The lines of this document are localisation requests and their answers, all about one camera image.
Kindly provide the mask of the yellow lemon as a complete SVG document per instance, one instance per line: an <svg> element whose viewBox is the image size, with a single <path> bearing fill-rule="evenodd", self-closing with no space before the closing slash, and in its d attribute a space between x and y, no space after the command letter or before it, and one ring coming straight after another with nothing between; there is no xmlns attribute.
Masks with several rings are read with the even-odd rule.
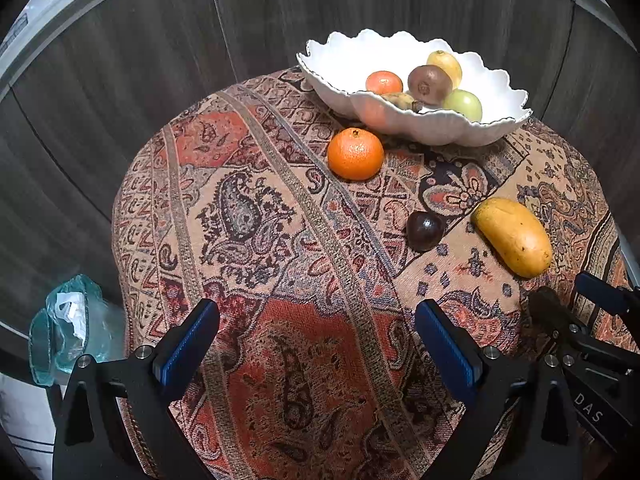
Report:
<svg viewBox="0 0 640 480"><path fill-rule="evenodd" d="M443 70L451 79L452 88L457 89L460 86L462 67L454 55L444 50L436 50L428 56L427 64Z"/></svg>

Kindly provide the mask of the yellow mango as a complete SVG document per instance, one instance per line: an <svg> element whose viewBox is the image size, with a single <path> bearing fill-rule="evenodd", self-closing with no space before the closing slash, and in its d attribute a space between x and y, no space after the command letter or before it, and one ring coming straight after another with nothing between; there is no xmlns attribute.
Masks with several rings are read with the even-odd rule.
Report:
<svg viewBox="0 0 640 480"><path fill-rule="evenodd" d="M553 256L549 235L522 204L491 197L474 209L471 219L514 274L536 278L548 270Z"/></svg>

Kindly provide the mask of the blue plastic bag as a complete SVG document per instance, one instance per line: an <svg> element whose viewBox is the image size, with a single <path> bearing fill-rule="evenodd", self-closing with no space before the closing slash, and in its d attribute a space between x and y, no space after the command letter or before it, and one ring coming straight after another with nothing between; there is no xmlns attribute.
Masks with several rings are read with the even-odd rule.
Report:
<svg viewBox="0 0 640 480"><path fill-rule="evenodd" d="M113 341L109 313L100 286L85 274L49 292L29 326L28 359L34 382L53 386L73 371L84 354L104 361Z"/></svg>

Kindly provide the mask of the small yellow banana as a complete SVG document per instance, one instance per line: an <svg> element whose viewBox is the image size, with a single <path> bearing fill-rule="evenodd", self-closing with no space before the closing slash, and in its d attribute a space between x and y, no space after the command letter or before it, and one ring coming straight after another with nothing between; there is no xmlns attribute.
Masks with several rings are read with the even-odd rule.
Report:
<svg viewBox="0 0 640 480"><path fill-rule="evenodd" d="M400 110L411 110L412 112L419 113L423 108L422 102L416 100L406 92L385 93L382 94L382 98Z"/></svg>

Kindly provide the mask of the green apple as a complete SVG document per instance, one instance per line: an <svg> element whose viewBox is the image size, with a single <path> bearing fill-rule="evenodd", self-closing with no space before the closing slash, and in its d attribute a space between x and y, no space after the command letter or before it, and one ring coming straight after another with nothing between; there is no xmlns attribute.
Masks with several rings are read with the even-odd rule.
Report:
<svg viewBox="0 0 640 480"><path fill-rule="evenodd" d="M461 89L452 90L442 101L442 108L453 110L470 122L480 122L483 117L480 99L472 92Z"/></svg>

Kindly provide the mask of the small orange mandarin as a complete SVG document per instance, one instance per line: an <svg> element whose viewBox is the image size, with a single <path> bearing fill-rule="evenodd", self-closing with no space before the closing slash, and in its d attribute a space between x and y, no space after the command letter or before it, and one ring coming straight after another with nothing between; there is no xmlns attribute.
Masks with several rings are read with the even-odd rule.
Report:
<svg viewBox="0 0 640 480"><path fill-rule="evenodd" d="M377 70L366 79L366 90L384 96L384 94L404 91L401 78L389 70Z"/></svg>

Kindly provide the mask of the brown kiwi fruit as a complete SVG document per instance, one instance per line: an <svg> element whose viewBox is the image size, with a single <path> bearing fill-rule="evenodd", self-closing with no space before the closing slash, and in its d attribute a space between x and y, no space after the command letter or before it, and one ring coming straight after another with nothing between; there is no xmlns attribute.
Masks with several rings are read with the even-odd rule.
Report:
<svg viewBox="0 0 640 480"><path fill-rule="evenodd" d="M416 100L426 105L441 106L452 91L452 81L440 67L421 65L409 74L408 87Z"/></svg>

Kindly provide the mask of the white scalloped fruit bowl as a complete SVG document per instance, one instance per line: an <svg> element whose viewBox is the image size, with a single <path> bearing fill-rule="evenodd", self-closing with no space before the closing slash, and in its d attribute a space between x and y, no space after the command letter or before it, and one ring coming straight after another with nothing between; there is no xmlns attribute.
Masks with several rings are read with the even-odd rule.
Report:
<svg viewBox="0 0 640 480"><path fill-rule="evenodd" d="M355 37L331 32L326 41L308 40L296 54L297 63L318 97L336 114L358 120L385 134L400 134L425 145L458 144L478 148L498 141L532 116L528 92L511 87L506 70L491 70L473 51L452 52L462 68L461 88L480 99L479 122L454 110L423 107L401 110L382 96L366 90L366 78L389 70L403 81L436 50L452 52L446 40L421 41L401 30L383 36L365 28Z"/></svg>

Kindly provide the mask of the dark plum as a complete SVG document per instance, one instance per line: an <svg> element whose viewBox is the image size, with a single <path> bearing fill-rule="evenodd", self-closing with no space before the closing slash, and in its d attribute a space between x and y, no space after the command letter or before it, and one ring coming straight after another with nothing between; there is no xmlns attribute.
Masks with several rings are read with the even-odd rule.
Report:
<svg viewBox="0 0 640 480"><path fill-rule="evenodd" d="M431 211L413 211L406 223L408 245L416 252L429 252L445 234L446 222Z"/></svg>

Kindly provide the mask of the paisley patterned table cloth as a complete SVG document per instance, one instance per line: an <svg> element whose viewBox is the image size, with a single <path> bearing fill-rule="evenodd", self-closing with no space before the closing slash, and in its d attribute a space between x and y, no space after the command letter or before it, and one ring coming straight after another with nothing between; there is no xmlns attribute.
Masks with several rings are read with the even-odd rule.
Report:
<svg viewBox="0 0 640 480"><path fill-rule="evenodd" d="M413 329L436 300L480 346L542 346L523 307L540 286L594 336L631 348L618 318L576 297L588 271L626 272L588 162L537 119L484 148L389 136L381 171L338 178L326 163L346 127L291 68L184 110L128 169L112 245L125 347L156 344L202 298L220 329L182 399L179 428L221 479L415 479L463 414ZM525 206L552 260L521 278L472 223L484 200ZM446 222L429 252L408 245L413 211Z"/></svg>

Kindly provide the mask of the large orange mandarin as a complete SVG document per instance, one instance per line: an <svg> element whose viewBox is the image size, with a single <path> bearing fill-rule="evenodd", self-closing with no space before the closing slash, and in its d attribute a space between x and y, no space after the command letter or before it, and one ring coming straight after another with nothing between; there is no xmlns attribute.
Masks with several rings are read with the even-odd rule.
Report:
<svg viewBox="0 0 640 480"><path fill-rule="evenodd" d="M328 166L345 180L365 181L374 177L384 162L384 148L372 132L347 128L337 133L326 149Z"/></svg>

